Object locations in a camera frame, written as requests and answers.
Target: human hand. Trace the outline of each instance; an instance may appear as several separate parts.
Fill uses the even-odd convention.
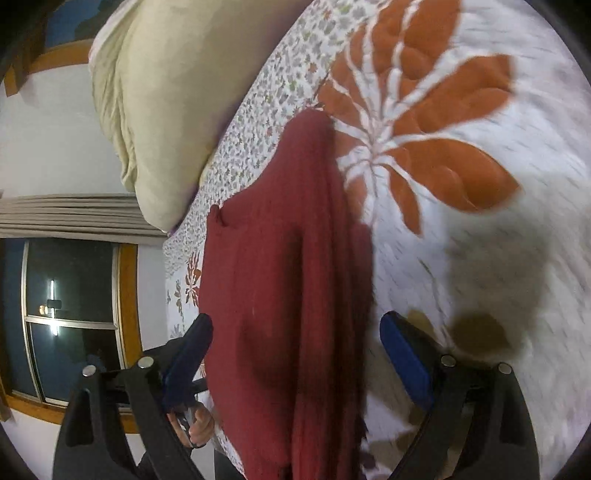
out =
[[[174,413],[168,413],[167,417],[172,424],[175,433],[185,447],[191,447],[191,442],[198,447],[205,445],[213,436],[216,426],[212,414],[201,402],[198,403],[197,409],[195,410],[195,423],[189,428],[191,442],[189,442],[187,435],[185,435],[185,432],[178,424],[176,415]]]

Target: red cloth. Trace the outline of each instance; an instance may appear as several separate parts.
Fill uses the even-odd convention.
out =
[[[371,242],[348,215],[332,122],[304,111],[207,219],[207,384],[248,480],[356,478],[370,296]]]

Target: white bedspread with orange floral pattern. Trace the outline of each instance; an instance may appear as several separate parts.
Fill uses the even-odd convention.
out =
[[[591,420],[591,88],[574,58],[524,0],[314,1],[164,246],[171,336],[199,311],[210,205],[258,177],[307,106],[335,119],[373,232],[363,474],[387,478],[421,420],[379,342],[396,310],[458,356],[513,365],[550,479]]]

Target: wooden window frame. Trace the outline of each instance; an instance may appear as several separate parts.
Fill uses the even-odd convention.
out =
[[[4,77],[6,96],[17,94],[31,73],[88,63],[92,40],[77,40],[48,48],[39,54],[35,51],[36,43],[25,43],[15,56],[12,65]]]
[[[119,246],[118,306],[122,349],[126,367],[136,363],[142,355],[137,301],[137,261],[137,245],[121,244]],[[0,355],[0,365],[8,365],[5,353]],[[30,417],[61,425],[66,412],[64,407],[40,403],[39,401],[7,393],[2,382],[2,374],[5,374],[5,370],[0,369],[0,420],[8,420],[12,416],[10,409],[13,409]],[[125,433],[138,433],[132,413],[121,413],[121,421]]]

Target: window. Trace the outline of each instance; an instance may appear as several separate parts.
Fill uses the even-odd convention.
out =
[[[126,368],[141,354],[137,248],[58,238],[3,244],[0,372],[7,403],[63,415],[84,366]]]

